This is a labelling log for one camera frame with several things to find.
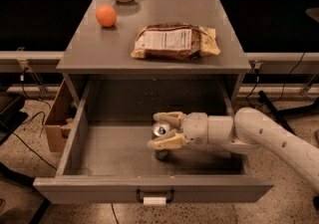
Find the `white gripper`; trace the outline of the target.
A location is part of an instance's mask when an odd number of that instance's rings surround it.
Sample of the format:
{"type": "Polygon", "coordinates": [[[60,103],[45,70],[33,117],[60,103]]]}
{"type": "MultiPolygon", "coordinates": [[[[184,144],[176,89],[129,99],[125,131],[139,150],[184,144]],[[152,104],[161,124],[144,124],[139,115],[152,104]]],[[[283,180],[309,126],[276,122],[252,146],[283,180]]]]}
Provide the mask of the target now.
{"type": "Polygon", "coordinates": [[[171,127],[182,129],[182,133],[174,132],[169,137],[157,137],[148,142],[154,150],[179,149],[189,141],[192,144],[207,143],[207,118],[204,112],[192,112],[185,116],[183,112],[156,112],[155,121],[167,122],[171,127]]]}

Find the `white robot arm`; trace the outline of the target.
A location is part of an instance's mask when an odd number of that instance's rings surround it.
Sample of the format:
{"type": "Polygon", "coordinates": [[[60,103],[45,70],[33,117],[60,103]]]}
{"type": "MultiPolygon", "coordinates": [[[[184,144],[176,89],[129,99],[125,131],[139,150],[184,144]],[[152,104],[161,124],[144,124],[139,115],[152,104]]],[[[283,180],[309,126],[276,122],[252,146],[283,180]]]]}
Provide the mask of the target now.
{"type": "Polygon", "coordinates": [[[319,191],[319,148],[256,109],[242,108],[235,115],[157,112],[153,119],[155,138],[148,142],[153,150],[210,144],[233,153],[251,154],[264,147],[319,191]]]}

